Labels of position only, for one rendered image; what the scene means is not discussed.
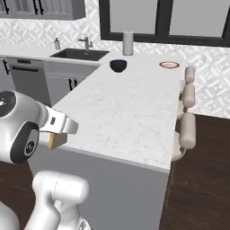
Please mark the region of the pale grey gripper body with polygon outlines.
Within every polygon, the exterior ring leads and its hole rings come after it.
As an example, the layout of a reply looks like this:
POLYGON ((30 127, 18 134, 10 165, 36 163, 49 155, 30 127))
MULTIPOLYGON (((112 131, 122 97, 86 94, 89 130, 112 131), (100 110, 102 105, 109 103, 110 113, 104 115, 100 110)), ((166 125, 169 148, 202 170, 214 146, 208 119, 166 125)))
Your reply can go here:
POLYGON ((67 117, 63 123, 62 133, 74 135, 78 130, 78 123, 67 117))

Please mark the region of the tan bread slice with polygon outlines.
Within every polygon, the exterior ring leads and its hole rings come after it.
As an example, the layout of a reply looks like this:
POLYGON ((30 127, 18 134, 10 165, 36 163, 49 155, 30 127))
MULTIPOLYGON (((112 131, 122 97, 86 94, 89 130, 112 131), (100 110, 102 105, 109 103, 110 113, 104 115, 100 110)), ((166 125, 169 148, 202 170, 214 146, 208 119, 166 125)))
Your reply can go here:
POLYGON ((55 148, 64 145, 66 142, 67 134, 51 133, 49 137, 49 150, 54 150, 55 148))

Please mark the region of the white plate with red rim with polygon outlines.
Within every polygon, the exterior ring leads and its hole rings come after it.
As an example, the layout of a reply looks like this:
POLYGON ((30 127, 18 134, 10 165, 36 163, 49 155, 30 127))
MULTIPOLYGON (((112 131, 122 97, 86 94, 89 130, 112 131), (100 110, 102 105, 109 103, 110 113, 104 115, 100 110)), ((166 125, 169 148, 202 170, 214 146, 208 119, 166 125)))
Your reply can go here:
POLYGON ((180 64, 177 62, 173 62, 173 61, 163 61, 159 64, 159 66, 168 68, 168 69, 174 69, 174 68, 178 68, 180 64))

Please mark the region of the grey base cupboards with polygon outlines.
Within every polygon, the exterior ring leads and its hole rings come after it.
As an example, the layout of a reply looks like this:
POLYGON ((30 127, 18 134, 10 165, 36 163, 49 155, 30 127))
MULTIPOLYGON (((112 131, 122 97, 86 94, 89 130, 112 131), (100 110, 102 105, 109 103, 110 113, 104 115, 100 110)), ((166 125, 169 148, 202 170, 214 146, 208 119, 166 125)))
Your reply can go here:
MULTIPOLYGON (((15 90, 6 59, 7 57, 0 57, 0 89, 15 90)), ((98 68, 98 66, 89 64, 57 61, 42 62, 49 91, 50 106, 59 102, 98 68)))

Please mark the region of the grey dishwasher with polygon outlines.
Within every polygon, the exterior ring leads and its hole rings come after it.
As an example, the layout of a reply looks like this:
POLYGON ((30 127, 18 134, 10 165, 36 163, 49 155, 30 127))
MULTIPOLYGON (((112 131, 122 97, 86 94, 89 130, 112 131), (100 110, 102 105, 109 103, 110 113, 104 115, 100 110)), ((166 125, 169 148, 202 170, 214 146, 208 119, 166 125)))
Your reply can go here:
POLYGON ((41 60, 8 57, 15 90, 50 106, 49 91, 41 60))

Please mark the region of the dark sink basin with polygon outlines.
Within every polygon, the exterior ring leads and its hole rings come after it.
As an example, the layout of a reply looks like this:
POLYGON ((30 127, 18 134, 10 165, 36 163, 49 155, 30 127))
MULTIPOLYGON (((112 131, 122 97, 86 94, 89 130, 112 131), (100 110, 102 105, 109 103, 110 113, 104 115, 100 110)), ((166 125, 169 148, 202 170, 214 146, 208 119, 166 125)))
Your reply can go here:
POLYGON ((79 59, 79 60, 90 60, 99 61, 108 51, 105 50, 88 50, 85 49, 63 49, 59 52, 51 55, 52 58, 67 58, 67 59, 79 59))

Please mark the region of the black bowl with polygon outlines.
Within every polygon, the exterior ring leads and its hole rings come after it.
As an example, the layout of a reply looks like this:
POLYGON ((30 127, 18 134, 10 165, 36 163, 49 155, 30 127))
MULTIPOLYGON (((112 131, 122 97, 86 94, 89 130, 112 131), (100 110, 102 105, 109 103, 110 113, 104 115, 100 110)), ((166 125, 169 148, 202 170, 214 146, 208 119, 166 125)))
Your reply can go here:
POLYGON ((115 73, 121 73, 123 72, 128 63, 126 60, 123 59, 114 59, 110 62, 110 68, 115 72, 115 73))

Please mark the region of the grey kitchen island base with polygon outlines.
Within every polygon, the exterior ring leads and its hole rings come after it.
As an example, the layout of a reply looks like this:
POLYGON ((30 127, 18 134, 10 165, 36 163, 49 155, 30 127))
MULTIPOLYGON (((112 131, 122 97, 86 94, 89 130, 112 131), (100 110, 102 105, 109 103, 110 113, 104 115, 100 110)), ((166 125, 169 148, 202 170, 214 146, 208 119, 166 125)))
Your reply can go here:
POLYGON ((167 172, 67 146, 50 151, 45 143, 29 166, 33 173, 52 170, 88 180, 80 212, 93 230, 160 230, 167 172))

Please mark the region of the silver tap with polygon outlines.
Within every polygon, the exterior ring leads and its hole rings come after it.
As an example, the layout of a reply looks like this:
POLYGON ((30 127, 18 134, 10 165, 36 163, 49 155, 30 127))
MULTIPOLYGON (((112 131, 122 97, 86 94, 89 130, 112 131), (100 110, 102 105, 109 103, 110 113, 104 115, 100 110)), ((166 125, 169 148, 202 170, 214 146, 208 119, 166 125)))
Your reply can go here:
POLYGON ((83 39, 78 39, 78 41, 84 42, 86 51, 88 51, 90 48, 93 47, 93 42, 88 37, 84 37, 83 39))

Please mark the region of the white paper towel roll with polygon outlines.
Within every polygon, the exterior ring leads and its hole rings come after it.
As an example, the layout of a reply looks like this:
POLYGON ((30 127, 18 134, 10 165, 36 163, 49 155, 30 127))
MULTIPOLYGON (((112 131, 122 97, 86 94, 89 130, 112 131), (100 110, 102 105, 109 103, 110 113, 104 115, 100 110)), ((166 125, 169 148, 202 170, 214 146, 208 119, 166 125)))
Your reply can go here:
POLYGON ((122 53, 124 56, 133 55, 133 39, 134 34, 132 31, 123 32, 122 53))

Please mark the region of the beige bar stool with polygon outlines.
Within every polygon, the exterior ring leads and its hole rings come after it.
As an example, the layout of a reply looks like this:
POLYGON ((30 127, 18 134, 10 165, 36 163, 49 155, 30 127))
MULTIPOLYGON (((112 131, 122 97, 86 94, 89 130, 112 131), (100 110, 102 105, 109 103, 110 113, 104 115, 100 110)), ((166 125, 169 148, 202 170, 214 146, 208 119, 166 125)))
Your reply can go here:
POLYGON ((180 131, 174 133, 174 145, 172 161, 180 160, 187 150, 196 145, 196 118, 192 113, 184 113, 181 116, 180 131))
POLYGON ((192 108, 195 102, 195 86, 193 84, 186 84, 183 88, 182 98, 179 101, 178 112, 192 108))
POLYGON ((195 68, 193 66, 187 66, 185 68, 185 83, 192 84, 195 81, 195 68))

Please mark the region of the black-framed window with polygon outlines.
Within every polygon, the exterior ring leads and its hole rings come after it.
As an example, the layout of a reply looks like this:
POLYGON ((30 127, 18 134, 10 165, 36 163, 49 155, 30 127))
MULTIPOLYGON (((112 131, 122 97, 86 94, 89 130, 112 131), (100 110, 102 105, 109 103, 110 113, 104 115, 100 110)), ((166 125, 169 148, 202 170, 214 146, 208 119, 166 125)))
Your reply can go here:
MULTIPOLYGON (((230 5, 220 37, 171 35, 173 0, 157 0, 154 34, 134 34, 135 42, 230 48, 230 5)), ((110 0, 99 0, 101 40, 123 41, 122 32, 111 31, 110 0)))

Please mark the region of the grey wall cupboards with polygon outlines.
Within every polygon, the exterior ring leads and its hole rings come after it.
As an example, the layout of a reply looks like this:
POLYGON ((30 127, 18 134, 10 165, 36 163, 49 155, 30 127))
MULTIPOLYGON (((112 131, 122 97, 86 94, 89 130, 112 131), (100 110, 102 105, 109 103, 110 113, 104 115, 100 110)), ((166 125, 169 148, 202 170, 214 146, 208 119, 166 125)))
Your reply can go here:
POLYGON ((0 0, 0 18, 75 21, 85 16, 84 0, 0 0))

